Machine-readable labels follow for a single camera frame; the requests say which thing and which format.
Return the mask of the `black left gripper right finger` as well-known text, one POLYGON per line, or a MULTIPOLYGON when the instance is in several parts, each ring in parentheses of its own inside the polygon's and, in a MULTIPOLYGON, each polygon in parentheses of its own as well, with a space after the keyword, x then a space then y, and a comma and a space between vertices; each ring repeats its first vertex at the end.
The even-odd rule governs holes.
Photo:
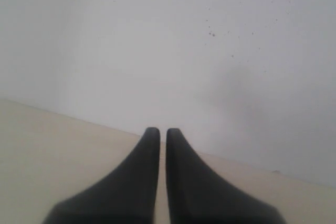
POLYGON ((285 223, 269 205, 213 171, 180 129, 166 134, 166 187, 171 223, 285 223))

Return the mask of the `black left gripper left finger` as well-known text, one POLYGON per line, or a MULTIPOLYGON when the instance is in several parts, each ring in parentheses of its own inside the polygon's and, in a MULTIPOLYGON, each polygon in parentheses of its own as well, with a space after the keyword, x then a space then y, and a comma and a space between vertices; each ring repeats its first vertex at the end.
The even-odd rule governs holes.
POLYGON ((160 131, 149 127, 111 173, 56 204, 44 223, 154 223, 159 162, 160 131))

